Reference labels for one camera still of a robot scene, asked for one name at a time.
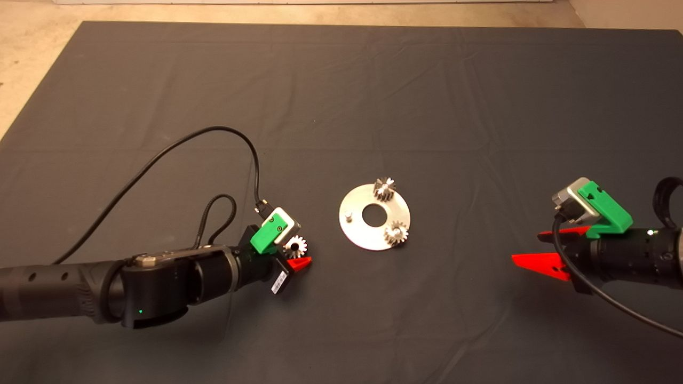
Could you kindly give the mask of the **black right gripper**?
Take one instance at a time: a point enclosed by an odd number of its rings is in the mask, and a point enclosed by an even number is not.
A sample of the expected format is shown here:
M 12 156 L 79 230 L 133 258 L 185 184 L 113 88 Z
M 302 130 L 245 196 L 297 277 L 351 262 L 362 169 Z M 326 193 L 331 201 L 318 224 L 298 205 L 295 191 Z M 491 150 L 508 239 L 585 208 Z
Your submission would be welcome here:
M 674 287 L 674 230 L 632 228 L 623 234 L 603 234 L 598 239 L 585 236 L 590 227 L 559 229 L 560 243 L 567 256 L 597 287 L 614 281 Z M 553 243 L 553 231 L 537 234 L 542 243 Z M 558 253 L 511 255 L 517 267 L 563 282 L 571 280 Z

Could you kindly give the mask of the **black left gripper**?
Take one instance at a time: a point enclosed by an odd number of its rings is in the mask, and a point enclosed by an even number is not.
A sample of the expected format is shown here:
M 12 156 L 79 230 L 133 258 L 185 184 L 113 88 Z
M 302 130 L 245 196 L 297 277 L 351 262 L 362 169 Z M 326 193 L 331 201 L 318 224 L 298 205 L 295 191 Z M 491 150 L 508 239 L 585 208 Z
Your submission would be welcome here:
M 251 245 L 251 239 L 258 230 L 256 225 L 248 225 L 241 240 L 235 246 L 237 280 L 235 290 L 256 282 L 266 283 L 271 294 L 282 294 L 292 282 L 292 273 L 300 272 L 312 264 L 311 257 L 286 260 L 279 252 L 261 254 Z

